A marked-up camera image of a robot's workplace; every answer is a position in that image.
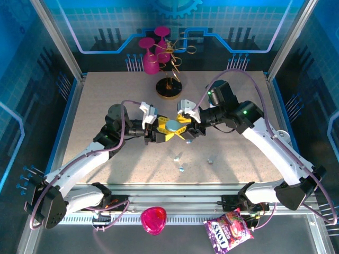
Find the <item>gray floor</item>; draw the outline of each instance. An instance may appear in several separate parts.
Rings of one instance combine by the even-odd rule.
[[[205,86],[218,71],[183,71],[180,79],[183,92],[174,100],[160,98],[155,84],[164,74],[146,75],[144,72],[90,72],[87,75],[83,93],[70,134],[64,163],[75,157],[92,141],[105,124],[108,108],[124,99],[145,101],[158,108],[158,113],[174,119],[176,104],[181,99],[197,102]],[[278,123],[272,101],[261,71],[249,72],[256,80],[268,107],[269,119],[277,128]],[[261,107],[259,97],[243,74],[225,74],[240,102],[250,100]],[[202,104],[208,107],[207,99]],[[142,111],[135,105],[127,105],[131,119],[142,119]],[[179,162],[176,155],[182,153]],[[209,165],[207,159],[216,157]],[[234,132],[221,133],[213,128],[207,129],[206,137],[193,140],[192,144],[179,137],[169,142],[144,145],[141,139],[128,141],[123,149],[110,161],[88,174],[83,182],[102,183],[246,183],[250,181],[268,182],[281,176],[261,151]]]
[[[275,216],[253,236],[229,253],[317,253],[307,220],[301,215]],[[141,225],[117,225],[106,232],[94,232],[90,225],[61,225],[42,230],[36,246],[35,254],[214,254],[203,225],[166,226],[157,236]]]

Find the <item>beige table surface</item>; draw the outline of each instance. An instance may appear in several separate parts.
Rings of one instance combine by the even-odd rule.
[[[164,74],[149,76],[144,72],[90,72],[84,85],[68,141],[64,163],[80,153],[92,142],[105,124],[108,108],[124,99],[145,101],[158,108],[158,113],[171,119],[176,117],[176,104],[181,99],[198,102],[205,86],[217,71],[182,71],[183,91],[174,100],[161,99],[155,84]],[[269,91],[261,71],[248,72],[258,83],[266,104],[269,119],[275,128],[278,122]],[[221,77],[228,81],[239,102],[250,100],[261,108],[259,97],[251,82],[239,73]],[[207,99],[201,105],[208,107]],[[130,119],[142,119],[136,105],[126,105]],[[102,183],[246,183],[268,182],[281,178],[278,170],[261,151],[237,132],[221,133],[214,128],[207,136],[198,137],[191,144],[179,137],[165,143],[144,145],[142,138],[126,142],[121,151],[108,162],[89,173],[82,182]],[[176,155],[182,153],[179,162]],[[216,157],[213,165],[209,157]]]

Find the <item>pink wine glass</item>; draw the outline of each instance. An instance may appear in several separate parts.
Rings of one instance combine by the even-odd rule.
[[[139,46],[143,49],[146,49],[146,54],[144,55],[144,58],[142,59],[142,62],[144,64],[144,71],[148,75],[154,75],[159,72],[159,62],[158,58],[155,54],[153,54],[149,48],[154,45],[155,41],[152,38],[146,37],[142,38],[139,41]]]
[[[161,39],[158,43],[158,47],[155,47],[155,55],[158,57],[158,61],[160,63],[167,63],[171,59],[171,54],[170,53],[164,53],[167,48],[167,43],[165,41],[165,36],[170,34],[170,29],[165,27],[165,26],[158,26],[155,30],[154,33],[157,36],[160,36]]]

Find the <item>enclosure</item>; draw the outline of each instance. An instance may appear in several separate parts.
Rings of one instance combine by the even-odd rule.
[[[177,103],[197,102],[226,69],[219,79],[239,102],[262,108],[253,79],[272,126],[288,132],[302,157],[326,168],[322,184],[336,205],[338,11],[335,0],[1,1],[0,252],[214,253],[203,221],[223,214],[220,197],[282,178],[255,144],[223,133],[225,126],[192,140],[175,135],[147,146],[142,138],[128,140],[86,174],[73,189],[100,182],[129,196],[127,212],[105,232],[93,231],[89,211],[31,230],[24,204],[30,176],[54,172],[82,152],[112,105],[146,102],[176,119]],[[157,54],[163,47],[170,50],[167,63]],[[202,109],[212,107],[211,99],[202,101]],[[126,108],[129,119],[143,120],[138,106]],[[332,218],[319,189],[305,203]],[[140,222],[152,206],[167,211],[156,237]],[[255,239],[230,253],[335,253],[338,229],[303,206],[278,204]]]

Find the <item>glass panel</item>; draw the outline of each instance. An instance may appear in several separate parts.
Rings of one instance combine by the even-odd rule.
[[[16,253],[23,168],[45,171],[74,78],[29,1],[0,2],[0,35],[0,253]]]
[[[197,48],[193,55],[176,51],[182,70],[267,71],[303,2],[45,0],[84,72],[134,71],[127,54],[139,60],[145,50],[138,41],[147,36],[157,43],[157,26],[171,29],[171,41],[187,33],[177,48]]]
[[[327,169],[324,186],[335,203],[339,175],[338,11],[336,0],[318,2],[276,76],[300,153]]]

